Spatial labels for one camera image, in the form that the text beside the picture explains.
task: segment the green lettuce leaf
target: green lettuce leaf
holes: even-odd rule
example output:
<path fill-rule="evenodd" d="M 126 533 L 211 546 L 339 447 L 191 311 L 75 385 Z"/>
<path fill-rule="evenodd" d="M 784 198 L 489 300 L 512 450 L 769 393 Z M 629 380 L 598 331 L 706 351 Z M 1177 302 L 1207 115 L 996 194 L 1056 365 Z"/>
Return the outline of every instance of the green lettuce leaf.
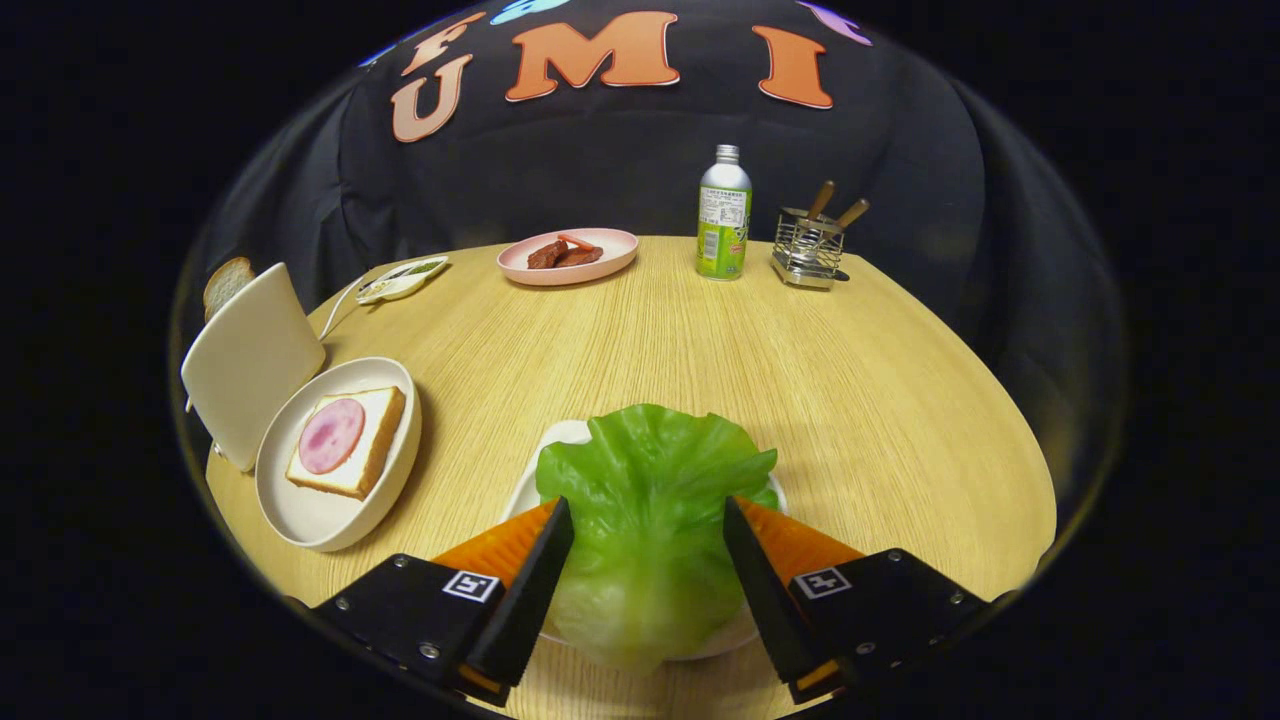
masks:
<path fill-rule="evenodd" d="M 721 534 L 724 497 L 777 509 L 776 450 L 718 415 L 632 405 L 588 420 L 591 441 L 538 456 L 543 501 L 568 500 L 573 547 L 548 620 L 594 661 L 648 673 L 692 655 L 744 602 Z"/>

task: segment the round ham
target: round ham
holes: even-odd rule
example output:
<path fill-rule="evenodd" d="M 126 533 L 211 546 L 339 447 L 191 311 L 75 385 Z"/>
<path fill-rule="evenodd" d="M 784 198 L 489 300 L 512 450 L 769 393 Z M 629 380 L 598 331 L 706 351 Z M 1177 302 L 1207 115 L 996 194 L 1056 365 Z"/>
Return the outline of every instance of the round ham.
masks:
<path fill-rule="evenodd" d="M 302 428 L 298 460 L 308 473 L 323 475 L 342 465 L 365 429 L 365 406 L 344 397 L 320 409 Z"/>

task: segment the sandwich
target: sandwich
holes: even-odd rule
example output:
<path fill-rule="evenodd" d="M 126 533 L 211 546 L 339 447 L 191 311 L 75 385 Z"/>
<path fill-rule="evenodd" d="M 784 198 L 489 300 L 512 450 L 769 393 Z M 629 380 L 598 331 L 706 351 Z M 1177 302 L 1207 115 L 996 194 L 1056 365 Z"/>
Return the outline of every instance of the sandwich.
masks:
<path fill-rule="evenodd" d="M 403 411 L 404 393 L 396 386 L 321 397 L 284 477 L 298 487 L 364 501 L 383 475 Z"/>

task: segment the letter m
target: letter m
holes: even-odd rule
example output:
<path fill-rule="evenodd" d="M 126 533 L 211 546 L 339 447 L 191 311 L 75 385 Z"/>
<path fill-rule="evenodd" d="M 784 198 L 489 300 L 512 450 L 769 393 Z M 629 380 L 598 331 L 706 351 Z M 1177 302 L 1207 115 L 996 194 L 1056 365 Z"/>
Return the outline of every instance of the letter m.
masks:
<path fill-rule="evenodd" d="M 585 87 L 611 55 L 613 64 L 600 76 L 604 85 L 673 85 L 680 73 L 667 65 L 667 26 L 677 19 L 671 13 L 625 13 L 590 40 L 566 23 L 522 32 L 511 38 L 521 46 L 521 55 L 520 74 L 507 100 L 520 102 L 554 92 L 559 83 L 547 77 L 549 65 L 575 88 Z"/>

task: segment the metal wire basket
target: metal wire basket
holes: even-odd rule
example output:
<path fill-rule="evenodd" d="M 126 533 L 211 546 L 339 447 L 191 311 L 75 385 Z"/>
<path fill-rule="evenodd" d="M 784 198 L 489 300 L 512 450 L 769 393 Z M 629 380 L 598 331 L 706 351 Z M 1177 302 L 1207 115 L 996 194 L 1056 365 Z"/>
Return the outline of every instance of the metal wire basket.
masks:
<path fill-rule="evenodd" d="M 773 237 L 769 265 L 782 282 L 803 287 L 828 288 L 840 275 L 840 255 L 845 232 L 827 215 L 810 220 L 808 213 L 782 208 Z"/>

